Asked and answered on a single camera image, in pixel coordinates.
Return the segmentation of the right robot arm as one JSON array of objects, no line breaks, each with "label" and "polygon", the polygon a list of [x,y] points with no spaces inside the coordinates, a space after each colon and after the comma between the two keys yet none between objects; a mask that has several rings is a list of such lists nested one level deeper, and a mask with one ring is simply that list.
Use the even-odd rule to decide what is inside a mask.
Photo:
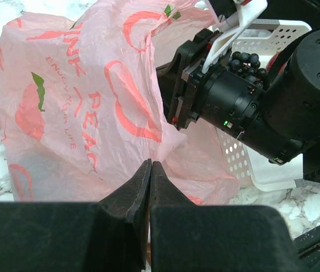
[{"label": "right robot arm", "polygon": [[209,67],[219,32],[203,29],[156,69],[167,121],[204,119],[275,165],[302,156],[303,179],[320,184],[320,27],[256,69],[256,56],[228,50]]}]

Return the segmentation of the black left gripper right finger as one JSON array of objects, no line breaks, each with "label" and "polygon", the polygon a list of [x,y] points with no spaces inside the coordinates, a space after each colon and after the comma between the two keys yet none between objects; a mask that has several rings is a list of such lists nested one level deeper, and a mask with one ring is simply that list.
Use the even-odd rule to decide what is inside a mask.
[{"label": "black left gripper right finger", "polygon": [[287,225],[269,206],[199,206],[154,162],[150,182],[153,271],[306,271]]}]

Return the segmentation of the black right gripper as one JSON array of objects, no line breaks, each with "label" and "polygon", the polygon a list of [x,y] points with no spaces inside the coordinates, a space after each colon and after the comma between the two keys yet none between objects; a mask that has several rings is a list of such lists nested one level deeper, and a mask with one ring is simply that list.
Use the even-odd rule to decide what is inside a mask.
[{"label": "black right gripper", "polygon": [[202,29],[156,69],[168,123],[178,130],[202,118],[225,132],[242,132],[256,117],[265,93],[263,83],[239,74],[244,64],[231,64],[231,49],[203,72],[205,59],[219,32]]}]

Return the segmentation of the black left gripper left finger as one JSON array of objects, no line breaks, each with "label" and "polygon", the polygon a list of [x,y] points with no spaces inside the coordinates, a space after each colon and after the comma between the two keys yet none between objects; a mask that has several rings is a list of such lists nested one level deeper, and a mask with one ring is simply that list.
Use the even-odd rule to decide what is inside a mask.
[{"label": "black left gripper left finger", "polygon": [[144,270],[150,174],[99,202],[0,202],[0,271]]}]

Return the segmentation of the dark fake grape bunch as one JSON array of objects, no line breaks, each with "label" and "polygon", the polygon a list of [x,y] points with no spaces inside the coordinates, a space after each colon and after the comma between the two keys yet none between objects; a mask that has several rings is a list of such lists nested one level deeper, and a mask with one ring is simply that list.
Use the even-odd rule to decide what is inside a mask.
[{"label": "dark fake grape bunch", "polygon": [[261,67],[256,53],[233,52],[228,60],[228,70],[258,88],[267,90],[270,86],[268,71]]}]

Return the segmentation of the pink plastic bag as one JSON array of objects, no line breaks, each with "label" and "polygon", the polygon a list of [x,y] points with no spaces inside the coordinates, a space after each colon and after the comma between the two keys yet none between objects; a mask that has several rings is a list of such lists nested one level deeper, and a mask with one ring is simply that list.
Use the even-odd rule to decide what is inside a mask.
[{"label": "pink plastic bag", "polygon": [[209,27],[195,1],[97,1],[76,22],[27,12],[2,28],[0,127],[14,199],[98,201],[159,161],[196,204],[239,190],[216,128],[166,121],[156,67]]}]

